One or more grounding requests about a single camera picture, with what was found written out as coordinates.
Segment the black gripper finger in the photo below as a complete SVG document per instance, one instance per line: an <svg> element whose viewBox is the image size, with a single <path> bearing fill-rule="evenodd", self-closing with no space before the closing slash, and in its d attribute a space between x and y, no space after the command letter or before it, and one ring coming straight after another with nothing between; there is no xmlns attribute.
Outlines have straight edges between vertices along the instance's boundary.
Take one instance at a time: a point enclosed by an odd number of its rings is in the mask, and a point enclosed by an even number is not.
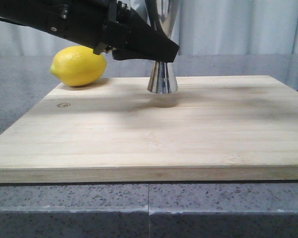
<svg viewBox="0 0 298 238"><path fill-rule="evenodd" d="M173 62L179 46L150 27L140 15L120 0L111 0L101 34L105 52L115 60L146 59Z"/></svg>

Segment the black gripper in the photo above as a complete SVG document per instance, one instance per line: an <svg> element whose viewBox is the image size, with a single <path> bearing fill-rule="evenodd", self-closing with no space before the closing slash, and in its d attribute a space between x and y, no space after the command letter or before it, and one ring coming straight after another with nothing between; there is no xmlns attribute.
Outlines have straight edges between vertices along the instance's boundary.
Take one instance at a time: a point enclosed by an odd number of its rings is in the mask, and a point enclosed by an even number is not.
<svg viewBox="0 0 298 238"><path fill-rule="evenodd" d="M111 0L0 0L0 20L89 47L99 55Z"/></svg>

